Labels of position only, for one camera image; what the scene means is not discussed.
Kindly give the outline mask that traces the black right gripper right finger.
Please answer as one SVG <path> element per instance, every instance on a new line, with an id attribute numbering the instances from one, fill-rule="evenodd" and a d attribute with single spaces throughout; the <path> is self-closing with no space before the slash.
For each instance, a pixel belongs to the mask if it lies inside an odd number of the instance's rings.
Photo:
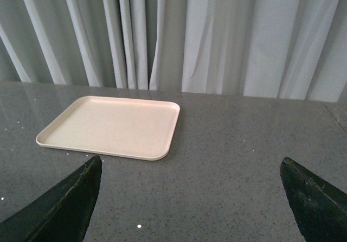
<path id="1" fill-rule="evenodd" d="M 346 193 L 289 157 L 280 177 L 306 241 L 346 241 Z"/>

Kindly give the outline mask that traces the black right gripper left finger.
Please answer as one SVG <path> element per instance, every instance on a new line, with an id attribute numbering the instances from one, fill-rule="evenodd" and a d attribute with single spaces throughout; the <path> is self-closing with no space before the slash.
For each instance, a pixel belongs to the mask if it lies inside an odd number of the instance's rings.
<path id="1" fill-rule="evenodd" d="M 1 223 L 1 241 L 83 241 L 98 199 L 102 161 L 93 156 Z"/>

